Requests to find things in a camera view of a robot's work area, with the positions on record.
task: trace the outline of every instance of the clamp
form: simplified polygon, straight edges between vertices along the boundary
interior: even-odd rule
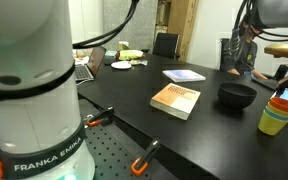
[[[131,165],[131,171],[134,175],[140,176],[143,174],[148,166],[148,163],[153,159],[160,146],[160,141],[156,139],[150,143],[150,146],[146,149],[144,156],[137,158]]]
[[[114,108],[113,107],[109,107],[107,109],[104,109],[104,110],[100,111],[98,114],[96,114],[95,116],[88,119],[87,125],[89,127],[94,127],[98,124],[101,124],[103,118],[109,117],[113,114],[114,114]]]

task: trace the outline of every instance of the laptop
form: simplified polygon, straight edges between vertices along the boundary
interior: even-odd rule
[[[262,85],[271,90],[276,90],[279,87],[278,81],[283,79],[288,72],[288,64],[281,64],[277,69],[273,79],[257,79],[252,77],[252,81]]]
[[[263,87],[266,87],[270,90],[276,90],[279,86],[277,83],[277,80],[275,79],[258,79],[256,77],[251,77],[252,81],[262,85]]]
[[[92,81],[102,64],[106,49],[102,46],[93,48],[88,63],[75,66],[76,81]]]

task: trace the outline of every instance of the black bowl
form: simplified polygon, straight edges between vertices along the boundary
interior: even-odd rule
[[[254,89],[237,83],[222,83],[218,89],[220,102],[237,109],[251,105],[256,95]]]

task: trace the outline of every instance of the perforated metal plate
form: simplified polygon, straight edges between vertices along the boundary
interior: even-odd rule
[[[152,179],[150,166],[139,177],[131,173],[131,164],[137,157],[131,155],[102,125],[88,128],[86,135],[95,161],[95,180]]]

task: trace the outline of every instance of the person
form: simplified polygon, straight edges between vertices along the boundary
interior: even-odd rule
[[[229,43],[224,47],[223,70],[236,75],[244,75],[247,77],[256,77],[267,79],[262,73],[254,68],[255,58],[257,54],[257,44],[253,41],[254,37],[260,33],[259,30],[249,26],[250,14],[246,14],[239,25],[240,48],[242,47],[241,55],[238,59],[231,56],[229,52]]]

